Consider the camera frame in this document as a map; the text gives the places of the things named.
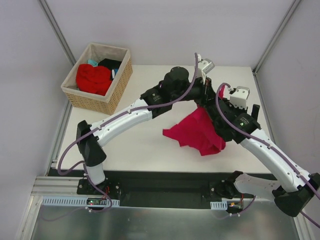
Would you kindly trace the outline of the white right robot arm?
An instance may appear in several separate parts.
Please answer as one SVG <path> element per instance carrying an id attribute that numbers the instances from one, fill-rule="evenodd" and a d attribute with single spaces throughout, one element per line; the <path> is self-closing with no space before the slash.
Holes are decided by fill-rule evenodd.
<path id="1" fill-rule="evenodd" d="M 273 201 L 286 215 L 296 217 L 320 187 L 319 173 L 310 174 L 277 147 L 258 123 L 260 105 L 251 114 L 226 98 L 210 99 L 205 105 L 215 132 L 225 142 L 234 141 L 252 153 L 275 177 L 268 180 L 234 171 L 215 188 L 224 198 L 250 194 Z"/>

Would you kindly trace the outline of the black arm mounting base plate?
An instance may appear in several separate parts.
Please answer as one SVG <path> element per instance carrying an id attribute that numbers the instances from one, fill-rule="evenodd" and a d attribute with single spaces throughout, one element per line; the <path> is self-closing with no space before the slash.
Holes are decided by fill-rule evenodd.
<path id="1" fill-rule="evenodd" d="M 211 202 L 241 198 L 243 194 L 227 184 L 228 173 L 105 171 L 96 188 L 86 178 L 79 180 L 78 195 L 119 200 L 122 207 L 209 209 Z"/>

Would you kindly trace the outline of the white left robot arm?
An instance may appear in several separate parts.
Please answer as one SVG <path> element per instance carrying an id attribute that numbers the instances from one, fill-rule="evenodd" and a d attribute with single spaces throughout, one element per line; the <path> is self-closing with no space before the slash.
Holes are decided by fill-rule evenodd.
<path id="1" fill-rule="evenodd" d="M 189 72 L 184 67 L 176 66 L 156 86 L 120 112 L 93 124 L 81 121 L 77 126 L 77 147 L 90 178 L 89 190 L 96 195 L 105 191 L 103 162 L 107 155 L 103 147 L 109 141 L 140 123 L 170 111 L 176 102 L 200 100 L 204 94 L 206 76 L 211 70 L 211 67 L 200 66 L 195 70 L 194 79 L 189 81 Z"/>

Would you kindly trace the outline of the magenta pink t shirt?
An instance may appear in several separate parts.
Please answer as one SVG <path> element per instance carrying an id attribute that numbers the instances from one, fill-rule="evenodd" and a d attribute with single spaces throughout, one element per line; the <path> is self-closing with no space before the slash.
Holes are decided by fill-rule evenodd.
<path id="1" fill-rule="evenodd" d="M 163 129 L 162 135 L 177 141 L 180 147 L 196 149 L 201 156 L 218 154 L 226 147 L 226 142 L 216 133 L 206 110 L 199 104 L 179 123 Z"/>

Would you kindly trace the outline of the wicker basket with liner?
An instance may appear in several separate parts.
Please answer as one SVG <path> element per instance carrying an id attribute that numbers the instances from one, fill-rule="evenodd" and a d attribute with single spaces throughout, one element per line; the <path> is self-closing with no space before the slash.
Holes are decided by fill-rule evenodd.
<path id="1" fill-rule="evenodd" d="M 119 70 L 115 74 L 115 79 L 104 96 L 81 91 L 76 84 L 79 65 L 86 64 L 89 59 L 96 62 L 104 59 L 121 62 Z M 122 98 L 132 73 L 131 52 L 128 48 L 91 42 L 62 82 L 61 89 L 73 107 L 112 115 Z"/>

